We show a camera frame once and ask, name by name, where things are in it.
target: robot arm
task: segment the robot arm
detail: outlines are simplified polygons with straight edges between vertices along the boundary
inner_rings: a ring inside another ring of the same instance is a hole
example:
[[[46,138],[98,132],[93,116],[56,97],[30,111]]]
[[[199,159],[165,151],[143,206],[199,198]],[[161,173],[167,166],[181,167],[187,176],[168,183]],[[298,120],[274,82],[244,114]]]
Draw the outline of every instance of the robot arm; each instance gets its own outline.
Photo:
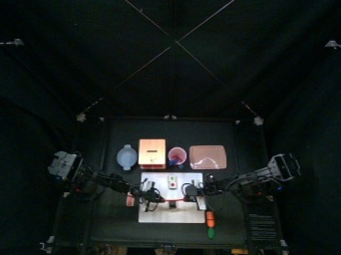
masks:
[[[58,180],[72,183],[77,188],[86,181],[92,181],[123,195],[129,194],[132,197],[141,197],[147,202],[161,203],[165,201],[153,187],[148,190],[141,190],[140,185],[128,184],[119,175],[110,174],[110,176],[105,176],[90,171],[88,167],[81,165],[81,162],[82,159],[78,155],[58,151],[48,167],[49,173]]]

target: green object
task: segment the green object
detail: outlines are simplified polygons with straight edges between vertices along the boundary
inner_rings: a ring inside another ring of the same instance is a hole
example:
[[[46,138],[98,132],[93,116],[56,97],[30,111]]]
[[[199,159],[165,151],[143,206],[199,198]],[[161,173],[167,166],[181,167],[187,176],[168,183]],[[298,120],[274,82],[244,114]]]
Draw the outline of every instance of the green object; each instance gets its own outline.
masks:
[[[208,227],[208,228],[207,228],[207,238],[208,238],[208,239],[212,239],[213,236],[215,236],[213,228],[212,228],[212,227]]]

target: white surface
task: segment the white surface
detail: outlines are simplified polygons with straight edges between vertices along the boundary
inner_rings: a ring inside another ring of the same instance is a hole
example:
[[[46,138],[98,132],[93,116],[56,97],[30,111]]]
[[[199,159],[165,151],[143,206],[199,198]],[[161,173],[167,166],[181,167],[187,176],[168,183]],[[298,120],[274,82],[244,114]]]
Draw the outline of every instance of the white surface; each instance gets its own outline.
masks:
[[[168,176],[176,177],[176,189],[168,189]],[[143,172],[141,181],[144,179],[153,181],[155,188],[160,191],[164,199],[183,199],[180,187],[184,183],[201,182],[200,172]],[[196,210],[193,202],[177,201],[175,209],[169,209],[169,204],[159,203],[155,211],[144,212],[144,205],[139,208],[139,222],[141,223],[204,223],[204,212]]]

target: orange box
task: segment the orange box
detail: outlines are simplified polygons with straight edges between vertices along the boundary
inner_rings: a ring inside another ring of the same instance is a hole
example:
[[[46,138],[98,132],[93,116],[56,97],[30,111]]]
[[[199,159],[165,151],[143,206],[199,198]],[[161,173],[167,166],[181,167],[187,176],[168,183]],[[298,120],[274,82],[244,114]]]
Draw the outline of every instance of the orange box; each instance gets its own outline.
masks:
[[[141,169],[165,169],[164,139],[140,139],[139,165]]]

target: tray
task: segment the tray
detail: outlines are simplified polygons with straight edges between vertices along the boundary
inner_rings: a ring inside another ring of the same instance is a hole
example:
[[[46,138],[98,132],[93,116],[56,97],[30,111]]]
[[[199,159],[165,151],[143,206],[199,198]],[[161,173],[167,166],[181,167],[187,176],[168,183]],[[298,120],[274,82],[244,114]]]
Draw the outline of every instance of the tray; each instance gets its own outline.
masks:
[[[188,148],[191,169],[225,168],[225,152],[221,145],[199,145]]]

